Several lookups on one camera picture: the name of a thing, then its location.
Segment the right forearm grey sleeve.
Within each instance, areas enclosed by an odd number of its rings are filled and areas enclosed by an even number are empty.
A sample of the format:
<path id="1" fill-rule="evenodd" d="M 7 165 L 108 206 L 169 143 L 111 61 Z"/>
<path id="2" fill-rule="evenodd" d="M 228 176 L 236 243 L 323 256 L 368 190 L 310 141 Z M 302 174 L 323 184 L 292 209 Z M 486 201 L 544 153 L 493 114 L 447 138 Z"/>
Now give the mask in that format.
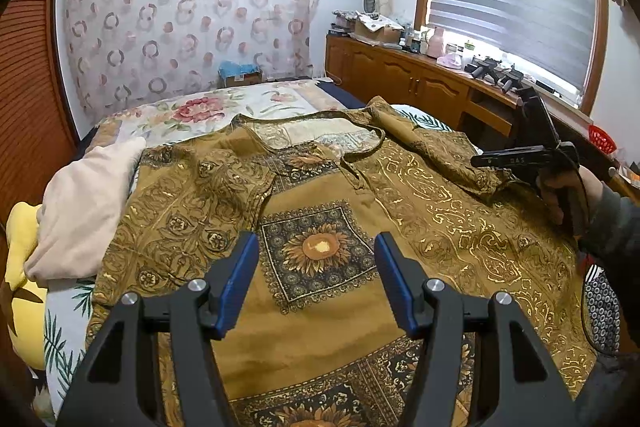
<path id="1" fill-rule="evenodd" d="M 639 254 L 639 225 L 639 207 L 605 186 L 580 243 L 600 260 L 634 257 Z"/>

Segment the person's right hand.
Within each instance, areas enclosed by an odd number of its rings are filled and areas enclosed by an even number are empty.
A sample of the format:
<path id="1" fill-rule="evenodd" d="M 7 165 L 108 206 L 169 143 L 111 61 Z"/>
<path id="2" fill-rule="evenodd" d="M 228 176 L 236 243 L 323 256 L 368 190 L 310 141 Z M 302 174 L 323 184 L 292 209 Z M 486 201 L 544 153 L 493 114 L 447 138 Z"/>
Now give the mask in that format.
<path id="1" fill-rule="evenodd" d="M 574 227 L 585 229 L 603 194 L 602 182 L 586 167 L 551 172 L 544 168 L 536 180 L 552 223 L 562 225 L 566 216 Z"/>

